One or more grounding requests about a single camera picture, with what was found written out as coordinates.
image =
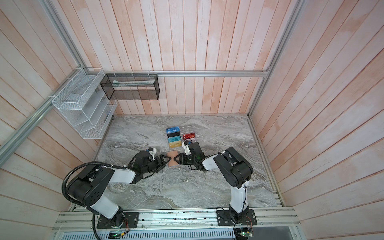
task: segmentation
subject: gray marble tabletop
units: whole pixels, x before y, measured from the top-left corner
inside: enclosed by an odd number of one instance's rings
[[[276,206],[265,168],[244,115],[118,116],[113,119],[97,160],[126,165],[132,157],[149,147],[166,154],[165,129],[192,127],[205,155],[234,147],[252,167],[248,186],[251,207]],[[218,169],[202,172],[166,166],[158,174],[137,184],[109,184],[105,193],[124,209],[228,207],[230,185]]]

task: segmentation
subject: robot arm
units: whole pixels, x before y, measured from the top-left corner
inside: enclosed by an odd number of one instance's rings
[[[94,162],[72,179],[65,187],[66,192],[85,205],[89,211],[96,215],[101,214],[100,217],[112,227],[119,228],[124,220],[123,209],[106,197],[105,188],[109,183],[136,184],[141,179],[159,172],[170,158],[164,155],[155,157],[155,153],[155,148],[140,151],[125,169],[113,168],[113,165],[106,167]]]
[[[249,207],[247,187],[253,167],[233,147],[211,156],[205,156],[199,143],[182,143],[185,154],[179,154],[179,164],[191,164],[196,170],[212,170],[219,168],[226,181],[231,185],[231,203],[229,213],[234,223],[242,222]]]

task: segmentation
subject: white wire organizer shelf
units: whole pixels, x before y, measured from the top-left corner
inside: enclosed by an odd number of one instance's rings
[[[117,107],[117,102],[110,103],[103,90],[96,90],[103,77],[102,70],[97,75],[87,75],[80,69],[52,101],[85,139],[102,139]]]

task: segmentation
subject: wooden wall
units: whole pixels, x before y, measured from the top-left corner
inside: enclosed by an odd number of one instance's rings
[[[252,119],[308,239],[384,239],[384,1],[308,1]]]
[[[296,0],[52,0],[85,64],[105,70],[263,70]],[[118,114],[247,113],[261,78],[160,78]]]
[[[38,0],[0,1],[0,144],[75,67]],[[96,147],[51,110],[0,169],[1,238],[44,239],[70,205],[62,179]]]

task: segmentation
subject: metal grille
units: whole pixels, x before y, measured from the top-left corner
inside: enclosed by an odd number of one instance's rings
[[[110,231],[98,231],[101,239],[108,239]],[[133,230],[125,234],[121,239],[142,239],[142,240],[203,240],[203,239],[233,238],[232,229],[179,229],[179,230]],[[93,232],[66,232],[61,240],[96,239]]]
[[[58,109],[81,110],[103,77],[103,70],[97,75],[87,75],[84,69],[80,69],[53,99],[53,105]]]
[[[104,91],[95,91],[103,77],[103,70],[87,75],[80,69],[52,101],[82,138],[101,139],[117,107]]]

